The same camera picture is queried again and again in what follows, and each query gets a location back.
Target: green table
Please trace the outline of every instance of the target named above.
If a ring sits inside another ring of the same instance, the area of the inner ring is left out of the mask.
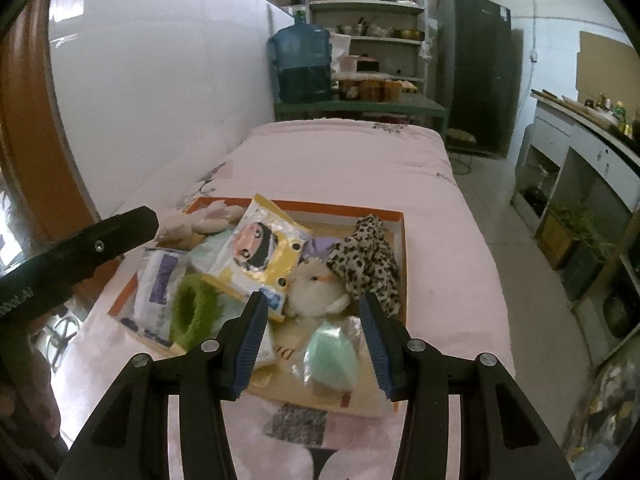
[[[421,94],[403,94],[399,103],[374,103],[371,101],[320,101],[317,103],[273,105],[276,121],[285,120],[285,116],[303,116],[323,112],[360,112],[375,114],[402,114],[408,116],[431,116],[440,119],[440,135],[445,139],[449,127],[449,110],[427,99]]]

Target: leopard print fabric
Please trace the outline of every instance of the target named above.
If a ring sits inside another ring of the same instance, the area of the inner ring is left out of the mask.
[[[400,272],[380,218],[368,215],[358,220],[356,232],[333,245],[326,264],[342,278],[352,300],[371,291],[387,317],[398,314]]]

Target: screw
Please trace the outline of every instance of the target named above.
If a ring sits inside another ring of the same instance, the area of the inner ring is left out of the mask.
[[[422,352],[425,348],[427,348],[427,343],[425,343],[422,339],[409,339],[406,343],[406,347],[412,352]]]
[[[133,362],[133,365],[136,368],[142,368],[143,366],[146,366],[146,364],[149,362],[149,356],[147,354],[134,355],[131,362]]]
[[[493,354],[484,353],[480,354],[480,362],[484,366],[495,366],[498,362],[498,358]]]
[[[220,343],[215,339],[207,339],[200,345],[200,349],[203,352],[215,352],[218,348],[220,348]]]

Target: water bottle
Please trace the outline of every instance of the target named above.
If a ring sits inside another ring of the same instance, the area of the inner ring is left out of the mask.
[[[331,100],[328,30],[305,23],[304,12],[297,12],[293,25],[269,38],[268,51],[276,102],[298,104]]]

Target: tile floor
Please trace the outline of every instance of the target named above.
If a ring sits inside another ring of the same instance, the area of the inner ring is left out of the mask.
[[[471,174],[456,181],[500,274],[516,380],[561,442],[591,364],[558,273],[509,204],[513,170],[507,160],[475,157]]]

